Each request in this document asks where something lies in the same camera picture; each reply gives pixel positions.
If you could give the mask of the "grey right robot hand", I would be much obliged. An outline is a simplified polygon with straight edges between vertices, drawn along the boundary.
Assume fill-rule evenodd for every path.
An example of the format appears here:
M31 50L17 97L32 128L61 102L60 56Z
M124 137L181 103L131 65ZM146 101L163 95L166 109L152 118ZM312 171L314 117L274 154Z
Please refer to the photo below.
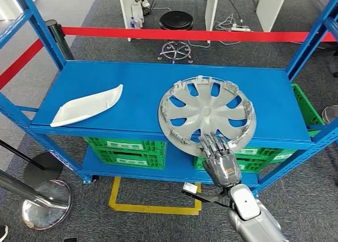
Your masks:
M227 188L241 182L241 169L226 137L210 132L198 140L206 156L202 165L216 186Z

